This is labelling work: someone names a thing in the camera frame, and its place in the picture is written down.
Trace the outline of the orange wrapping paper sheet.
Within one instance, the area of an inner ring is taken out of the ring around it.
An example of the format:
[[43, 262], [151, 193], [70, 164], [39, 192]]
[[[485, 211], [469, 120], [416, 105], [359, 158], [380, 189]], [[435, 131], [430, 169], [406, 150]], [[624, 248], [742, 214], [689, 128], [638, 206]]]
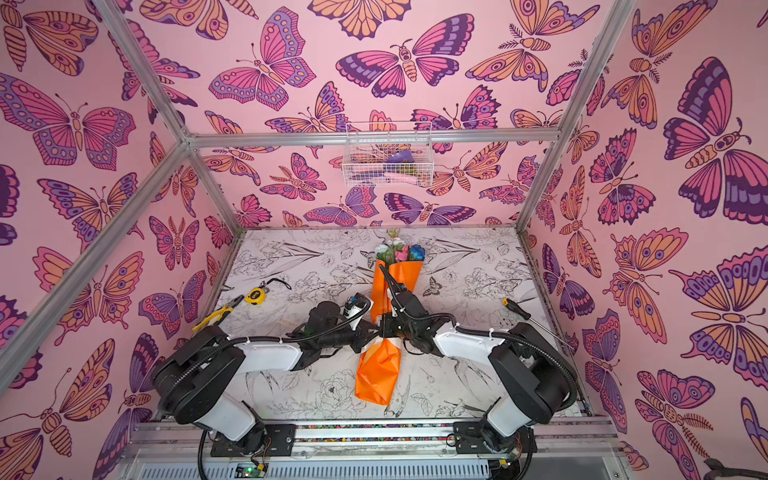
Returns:
[[[382, 270], [399, 283], [413, 291], [418, 281], [422, 261], [405, 261], [387, 265], [382, 260], [375, 264], [371, 317], [379, 326], [383, 325], [383, 315], [392, 311], [391, 301], [387, 291], [388, 286]], [[355, 379], [355, 396], [357, 399], [387, 406], [400, 373], [401, 351], [389, 339], [376, 340], [360, 354]]]

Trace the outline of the pink fake rose stem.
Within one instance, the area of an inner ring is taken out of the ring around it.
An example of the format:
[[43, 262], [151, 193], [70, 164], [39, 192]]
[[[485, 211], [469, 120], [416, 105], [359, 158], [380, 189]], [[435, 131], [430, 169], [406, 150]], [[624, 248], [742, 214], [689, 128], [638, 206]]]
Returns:
[[395, 259], [397, 263], [407, 262], [409, 260], [409, 247], [403, 246], [400, 250], [395, 252]]

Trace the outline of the blue fake flower stem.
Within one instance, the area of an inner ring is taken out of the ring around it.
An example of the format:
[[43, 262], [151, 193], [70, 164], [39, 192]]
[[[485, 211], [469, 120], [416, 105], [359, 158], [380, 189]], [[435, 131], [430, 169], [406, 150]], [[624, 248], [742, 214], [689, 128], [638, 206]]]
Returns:
[[425, 257], [426, 257], [426, 251], [421, 245], [414, 244], [409, 247], [409, 252], [408, 252], [409, 261], [423, 262]]

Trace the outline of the white fake flower stem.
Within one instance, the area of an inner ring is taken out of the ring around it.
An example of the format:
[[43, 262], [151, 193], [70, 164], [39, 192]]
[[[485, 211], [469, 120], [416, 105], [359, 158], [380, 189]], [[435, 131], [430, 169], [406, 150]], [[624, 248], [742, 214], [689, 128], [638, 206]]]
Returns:
[[398, 255], [405, 250], [406, 246], [406, 242], [400, 237], [399, 229], [388, 229], [382, 243], [374, 249], [375, 258], [387, 266], [393, 265], [398, 262]]

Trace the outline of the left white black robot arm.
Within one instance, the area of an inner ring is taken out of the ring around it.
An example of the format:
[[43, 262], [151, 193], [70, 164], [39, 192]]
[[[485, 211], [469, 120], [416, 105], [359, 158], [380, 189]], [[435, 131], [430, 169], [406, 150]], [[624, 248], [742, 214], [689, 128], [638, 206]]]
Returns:
[[214, 431], [244, 453], [256, 452], [266, 426], [256, 413], [228, 392], [239, 377], [261, 371], [299, 371], [350, 347], [358, 353], [378, 335], [363, 317], [373, 303], [357, 293], [346, 303], [317, 304], [308, 320], [284, 337], [230, 338], [208, 326], [171, 357], [154, 367], [149, 379], [160, 396], [158, 410], [180, 425]]

